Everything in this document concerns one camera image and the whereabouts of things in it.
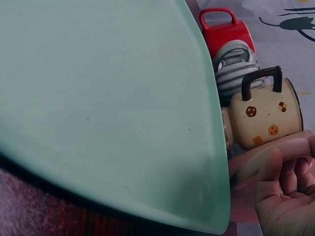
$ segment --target brown mug handle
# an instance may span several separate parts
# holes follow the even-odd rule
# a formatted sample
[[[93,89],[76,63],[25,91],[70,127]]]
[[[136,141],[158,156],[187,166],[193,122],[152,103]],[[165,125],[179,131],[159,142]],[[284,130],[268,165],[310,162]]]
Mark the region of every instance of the brown mug handle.
[[[267,76],[272,76],[274,79],[273,92],[282,92],[282,70],[280,66],[269,67],[251,72],[243,77],[242,80],[242,100],[249,101],[252,98],[251,84],[255,80]]]

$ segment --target mug handle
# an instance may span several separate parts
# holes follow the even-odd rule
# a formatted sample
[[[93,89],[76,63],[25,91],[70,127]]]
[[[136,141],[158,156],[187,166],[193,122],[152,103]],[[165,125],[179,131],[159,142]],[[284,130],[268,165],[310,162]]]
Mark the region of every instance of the mug handle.
[[[253,71],[243,77],[242,80],[242,100],[249,101],[252,98],[251,83],[255,80],[267,76],[274,79],[273,92],[282,92],[282,70],[280,66],[269,67],[257,71]]]
[[[221,7],[207,8],[207,9],[202,10],[199,14],[199,20],[200,20],[200,23],[201,23],[203,30],[208,30],[211,28],[210,26],[207,25],[207,23],[205,21],[205,14],[207,14],[209,12],[215,12],[215,11],[221,11],[221,12],[229,13],[230,16],[232,17],[232,24],[234,24],[234,25],[237,24],[237,19],[236,19],[232,10],[230,10],[228,8],[221,8]]]
[[[246,61],[249,62],[252,59],[252,54],[250,53],[250,48],[248,46],[248,44],[242,40],[232,40],[227,42],[226,44],[224,44],[219,51],[217,52],[217,56],[215,56],[215,58],[213,59],[213,68],[215,71],[218,70],[218,66],[220,64],[220,62],[223,60],[223,58],[229,54],[232,51],[235,50],[243,50],[246,53]]]

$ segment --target cookie pattern mug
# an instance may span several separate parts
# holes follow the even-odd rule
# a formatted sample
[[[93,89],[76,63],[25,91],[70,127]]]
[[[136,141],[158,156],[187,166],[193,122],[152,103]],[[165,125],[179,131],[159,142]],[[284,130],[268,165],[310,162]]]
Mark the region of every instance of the cookie pattern mug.
[[[251,89],[255,80],[272,76],[274,84]],[[242,92],[222,108],[227,148],[237,143],[249,150],[303,130],[303,118],[295,89],[288,78],[282,78],[279,66],[247,74]]]

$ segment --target stack of mugs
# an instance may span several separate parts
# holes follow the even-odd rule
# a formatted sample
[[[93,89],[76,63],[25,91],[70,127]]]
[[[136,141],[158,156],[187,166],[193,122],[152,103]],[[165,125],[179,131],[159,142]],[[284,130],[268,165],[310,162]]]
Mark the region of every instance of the stack of mugs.
[[[230,23],[209,26],[208,12],[223,11],[231,15]],[[227,8],[201,11],[200,22],[215,72],[219,98],[227,107],[221,109],[226,147],[233,143],[243,149],[303,130],[299,100],[279,66],[261,69],[251,35],[243,21]],[[267,86],[265,78],[273,77]]]

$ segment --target red mug handle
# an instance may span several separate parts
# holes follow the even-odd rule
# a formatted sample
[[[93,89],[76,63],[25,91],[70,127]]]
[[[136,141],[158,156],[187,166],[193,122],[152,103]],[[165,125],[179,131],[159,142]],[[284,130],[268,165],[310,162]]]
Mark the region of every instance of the red mug handle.
[[[207,9],[202,10],[199,14],[199,20],[200,20],[200,23],[201,23],[203,30],[208,30],[210,28],[210,26],[208,26],[206,21],[205,21],[205,14],[207,14],[209,12],[215,12],[215,11],[221,11],[221,12],[226,12],[226,13],[230,14],[230,16],[232,17],[232,24],[235,25],[237,23],[237,19],[236,19],[235,15],[231,9],[221,8],[221,7],[207,8]]]

